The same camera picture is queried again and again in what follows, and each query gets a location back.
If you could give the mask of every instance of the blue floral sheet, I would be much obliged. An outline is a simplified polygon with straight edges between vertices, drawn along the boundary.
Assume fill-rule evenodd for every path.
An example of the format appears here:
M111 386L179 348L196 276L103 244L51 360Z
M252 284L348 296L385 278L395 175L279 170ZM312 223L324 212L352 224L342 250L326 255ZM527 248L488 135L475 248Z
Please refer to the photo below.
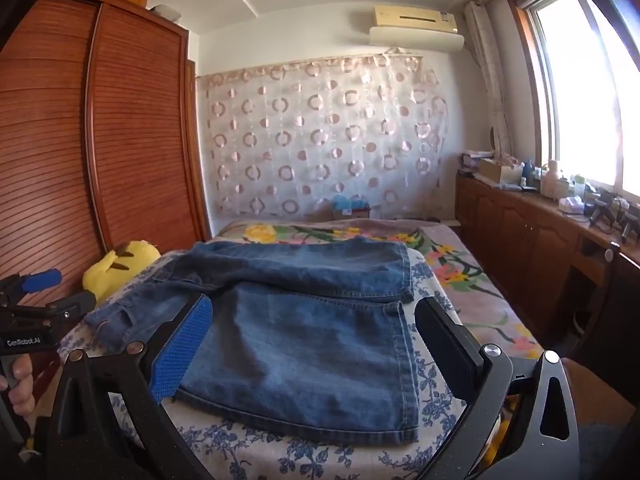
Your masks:
M460 323L460 320L422 254L413 249L408 252L415 301L406 303L404 312L408 324L416 332L413 339L420 379L419 441L388 447L330 446L256 430L200 412L183 402L165 399L162 405L169 417L216 480L412 480L431 459L464 411L465 402L451 394L429 351L417 335L415 305L423 297L434 296L456 323ZM180 251L174 251L162 256L102 306L116 301L137 281L179 254ZM62 341L59 350L62 362L75 348L83 348L91 356L105 353L84 322L79 323ZM111 401L121 428L137 439L120 395L113 394Z

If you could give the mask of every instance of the screw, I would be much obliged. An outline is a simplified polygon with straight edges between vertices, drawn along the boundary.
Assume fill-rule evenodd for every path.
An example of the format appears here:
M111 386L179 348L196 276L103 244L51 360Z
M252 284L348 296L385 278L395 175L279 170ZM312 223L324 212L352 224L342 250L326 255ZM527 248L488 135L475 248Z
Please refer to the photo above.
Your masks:
M127 354L135 355L143 351L145 345L142 341L134 341L127 345Z
M79 361L80 359L82 359L83 355L84 355L84 352L82 352L81 349L76 348L75 350L72 350L69 353L69 359L71 359L73 362Z
M545 352L545 359L550 363L556 364L560 360L560 356L553 350L547 350Z
M491 357L498 357L502 353L498 345L486 345L484 347L484 353Z

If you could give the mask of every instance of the window frame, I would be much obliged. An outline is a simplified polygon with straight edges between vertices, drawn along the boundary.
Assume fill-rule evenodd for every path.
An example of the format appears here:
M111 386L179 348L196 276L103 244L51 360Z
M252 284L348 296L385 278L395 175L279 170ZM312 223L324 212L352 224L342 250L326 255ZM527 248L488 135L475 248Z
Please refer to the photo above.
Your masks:
M511 12L516 22L520 41L522 42L527 71L529 72L529 82L534 107L534 134L536 136L535 161L537 166L541 166L546 160L561 160L560 151L560 131L558 127L558 110L555 97L553 75L549 70L549 58L544 40L542 25L537 16L537 10L545 7L556 0L507 0L511 7ZM587 0L578 0L585 16L596 32L598 42L606 60L607 72L610 80L616 87L609 54L606 51L600 27L596 22L596 17ZM620 120L620 104L616 113ZM616 153L616 177L614 185L604 184L593 180L586 175L587 179L596 186L603 187L615 192L633 202L640 201L640 196L636 196L622 189L623 180L623 137L622 132L617 132L618 151Z

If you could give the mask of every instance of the cardboard box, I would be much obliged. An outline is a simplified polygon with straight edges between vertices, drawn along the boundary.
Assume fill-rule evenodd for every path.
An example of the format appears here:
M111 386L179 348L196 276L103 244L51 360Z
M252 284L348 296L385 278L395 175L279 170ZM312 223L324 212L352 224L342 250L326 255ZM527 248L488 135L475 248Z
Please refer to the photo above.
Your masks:
M369 218L369 209L334 210L334 220L351 220L353 218Z
M499 166L487 158L480 159L479 173L494 182L520 185L522 166Z

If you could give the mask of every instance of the white curtain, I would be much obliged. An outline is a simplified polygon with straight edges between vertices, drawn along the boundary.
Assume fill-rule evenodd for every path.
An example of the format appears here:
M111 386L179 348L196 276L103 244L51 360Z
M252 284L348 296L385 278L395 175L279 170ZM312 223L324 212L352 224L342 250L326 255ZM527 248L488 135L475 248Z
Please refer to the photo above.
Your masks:
M504 115L504 77L494 29L485 6L469 2L465 6L465 17L489 94L495 150L500 155L511 155L513 142Z
M382 218L441 213L447 104L420 57L212 74L198 100L211 217L330 219L336 194Z

